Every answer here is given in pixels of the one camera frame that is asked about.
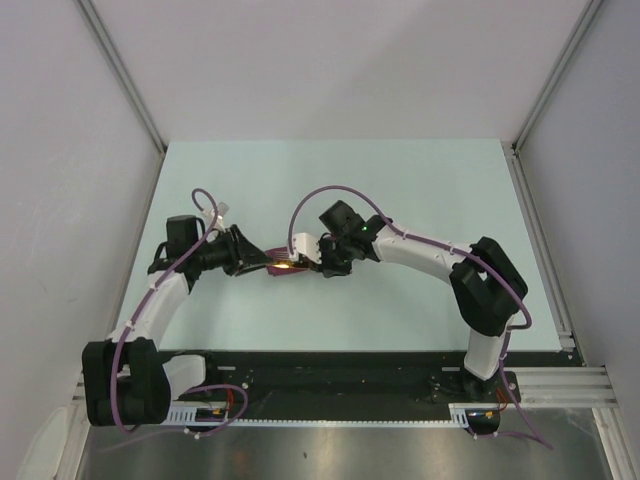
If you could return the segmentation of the magenta satin napkin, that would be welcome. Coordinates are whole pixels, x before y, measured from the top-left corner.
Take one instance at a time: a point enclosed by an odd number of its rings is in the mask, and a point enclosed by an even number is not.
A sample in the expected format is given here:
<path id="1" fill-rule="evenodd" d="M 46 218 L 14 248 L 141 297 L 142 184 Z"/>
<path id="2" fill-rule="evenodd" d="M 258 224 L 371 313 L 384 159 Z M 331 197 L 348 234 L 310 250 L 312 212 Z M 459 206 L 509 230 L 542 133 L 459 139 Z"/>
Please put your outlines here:
<path id="1" fill-rule="evenodd" d="M 310 269 L 306 261 L 295 262 L 290 259 L 286 246 L 276 247 L 265 251 L 271 258 L 271 263 L 266 267 L 267 274 L 273 277 L 302 273 Z"/>

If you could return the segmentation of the gold butter knife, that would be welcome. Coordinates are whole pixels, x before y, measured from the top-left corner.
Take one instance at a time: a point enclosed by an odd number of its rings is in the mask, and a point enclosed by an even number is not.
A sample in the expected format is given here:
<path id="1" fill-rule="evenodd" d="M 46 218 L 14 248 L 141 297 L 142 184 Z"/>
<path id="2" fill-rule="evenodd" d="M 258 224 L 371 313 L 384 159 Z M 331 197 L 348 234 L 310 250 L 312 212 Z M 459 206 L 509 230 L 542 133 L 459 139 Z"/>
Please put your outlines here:
<path id="1" fill-rule="evenodd" d="M 305 261 L 293 261 L 290 258 L 279 258 L 270 265 L 271 269 L 278 271 L 304 271 L 308 269 Z"/>

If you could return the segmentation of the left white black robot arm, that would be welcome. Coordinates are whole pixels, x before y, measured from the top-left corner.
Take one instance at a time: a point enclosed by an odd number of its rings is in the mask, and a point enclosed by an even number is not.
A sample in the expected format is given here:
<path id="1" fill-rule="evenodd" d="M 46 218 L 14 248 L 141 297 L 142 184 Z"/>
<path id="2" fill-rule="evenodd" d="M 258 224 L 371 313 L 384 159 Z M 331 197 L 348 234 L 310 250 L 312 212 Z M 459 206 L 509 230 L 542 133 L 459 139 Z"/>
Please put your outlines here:
<path id="1" fill-rule="evenodd" d="M 188 390 L 202 400 L 214 397 L 221 387 L 216 370 L 199 356 L 164 361 L 158 345 L 204 272 L 220 269 L 237 277 L 272 261 L 235 225 L 218 231 L 195 216 L 174 216 L 166 222 L 166 235 L 132 317 L 82 352 L 86 409 L 94 426 L 129 431 L 156 425 L 166 419 L 172 400 Z"/>

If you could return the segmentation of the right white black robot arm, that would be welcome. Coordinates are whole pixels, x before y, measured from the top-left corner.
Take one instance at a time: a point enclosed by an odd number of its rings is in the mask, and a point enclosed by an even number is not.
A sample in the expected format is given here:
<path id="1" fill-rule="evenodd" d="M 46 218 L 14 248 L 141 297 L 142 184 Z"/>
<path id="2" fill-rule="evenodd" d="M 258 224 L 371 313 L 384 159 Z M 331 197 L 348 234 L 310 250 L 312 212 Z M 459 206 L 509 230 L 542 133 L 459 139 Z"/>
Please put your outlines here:
<path id="1" fill-rule="evenodd" d="M 318 271 L 327 278 L 349 275 L 355 260 L 371 260 L 405 266 L 450 285 L 470 328 L 462 391 L 473 401 L 496 391 L 507 328 L 521 310 L 528 285 L 494 239 L 483 237 L 470 245 L 426 241 L 380 215 L 365 220 L 341 200 L 319 220 L 327 232 L 319 240 Z"/>

